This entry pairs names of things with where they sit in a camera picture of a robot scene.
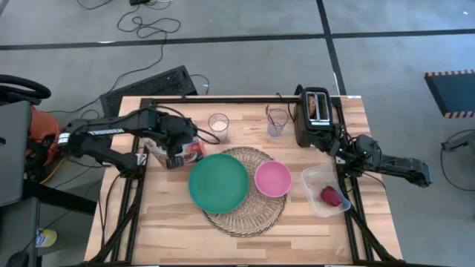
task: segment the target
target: round wicker placemat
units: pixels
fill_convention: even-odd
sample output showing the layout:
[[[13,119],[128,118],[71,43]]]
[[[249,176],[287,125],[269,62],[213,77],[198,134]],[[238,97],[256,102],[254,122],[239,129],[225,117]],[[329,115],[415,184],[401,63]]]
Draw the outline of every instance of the round wicker placemat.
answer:
[[[238,159],[249,175],[249,192],[244,202],[226,214],[203,213],[206,219],[220,231],[232,237],[254,237],[269,230],[281,217],[286,203],[283,197],[266,197],[255,186],[254,173],[262,162],[272,158],[254,148],[238,147],[223,151]]]

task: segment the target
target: wooden table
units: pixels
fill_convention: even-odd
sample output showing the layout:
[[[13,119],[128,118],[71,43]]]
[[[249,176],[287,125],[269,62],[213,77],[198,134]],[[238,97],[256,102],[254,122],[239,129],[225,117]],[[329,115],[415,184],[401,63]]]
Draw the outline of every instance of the wooden table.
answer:
[[[139,96],[124,97],[120,116],[138,109],[140,100]],[[343,96],[341,102],[348,132],[352,136],[370,134],[361,98]],[[191,201],[188,192],[191,167],[167,171],[151,156],[145,176],[133,264],[353,262],[343,214],[326,219],[313,215],[299,183],[300,174],[304,169],[315,166],[318,162],[332,162],[332,159],[315,148],[298,147],[291,120],[280,138],[270,139],[266,135],[267,104],[166,105],[191,117],[198,127],[205,129],[208,128],[207,120],[213,113],[226,114],[230,119],[229,141],[222,145],[205,145],[206,153],[216,154],[236,146],[249,146],[262,150],[289,167],[292,172],[292,189],[288,194],[288,202],[282,217],[268,232],[258,237],[230,237],[213,228],[201,210]],[[286,104],[281,103],[270,104],[270,107],[287,109]],[[133,137],[130,135],[115,136],[112,148],[122,153],[129,152],[132,140]],[[115,168],[109,168],[105,172],[100,197],[103,205],[112,180],[117,174]],[[117,181],[111,192],[106,237],[116,227],[124,183],[124,179]],[[384,189],[380,183],[365,176],[359,179],[359,184],[368,226],[394,257],[401,258]],[[361,235],[357,227],[356,238],[360,258],[364,258]],[[85,260],[91,259],[98,252],[100,240],[101,226],[97,209]],[[119,259],[123,259],[124,255],[125,245],[121,245]]]

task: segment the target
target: concrete floor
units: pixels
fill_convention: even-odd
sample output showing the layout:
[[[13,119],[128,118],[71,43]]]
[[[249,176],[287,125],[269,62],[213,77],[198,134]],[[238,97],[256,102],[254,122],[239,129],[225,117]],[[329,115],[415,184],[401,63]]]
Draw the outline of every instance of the concrete floor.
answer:
[[[91,0],[82,2],[96,4]],[[334,33],[475,28],[473,0],[326,0],[324,4]],[[72,0],[11,0],[0,16],[0,45],[135,40],[134,33],[115,28],[119,17],[129,10],[125,0],[112,1],[93,11],[83,10]],[[145,21],[166,16],[182,21],[180,31],[169,35],[172,39],[323,33],[313,0],[174,0],[167,10],[142,7],[139,14]],[[457,131],[475,128],[474,121],[444,119],[422,74],[473,69],[474,35],[334,42],[347,93],[363,96],[372,134],[384,152],[423,159],[433,173],[434,184],[426,189],[402,179],[384,178],[404,258],[411,263],[472,266],[475,193],[459,191],[444,180],[439,143]],[[165,46],[164,53],[160,64],[125,77],[119,86],[185,65],[189,73],[201,73],[210,79],[210,94],[214,95],[293,93],[298,83],[326,87],[337,94],[323,39],[174,44]],[[41,109],[70,110],[106,92],[121,73],[146,66],[159,56],[156,46],[1,50],[0,73],[48,86],[53,96],[42,103]],[[199,86],[202,83],[197,80],[198,90],[203,90]],[[93,107],[101,110],[100,105]],[[57,114],[61,123],[77,116]],[[471,179],[475,171],[473,156],[461,150],[445,158],[451,179],[463,187],[475,188]],[[82,170],[77,165],[66,165],[48,185],[58,185]],[[83,194],[87,186],[102,178],[102,172],[89,171],[64,189]],[[98,190],[96,186],[88,196],[96,199]],[[42,208],[42,224],[62,212]],[[58,243],[40,253],[62,250],[47,254],[44,266],[80,262],[91,220],[71,213],[58,221],[54,226],[60,233]]]

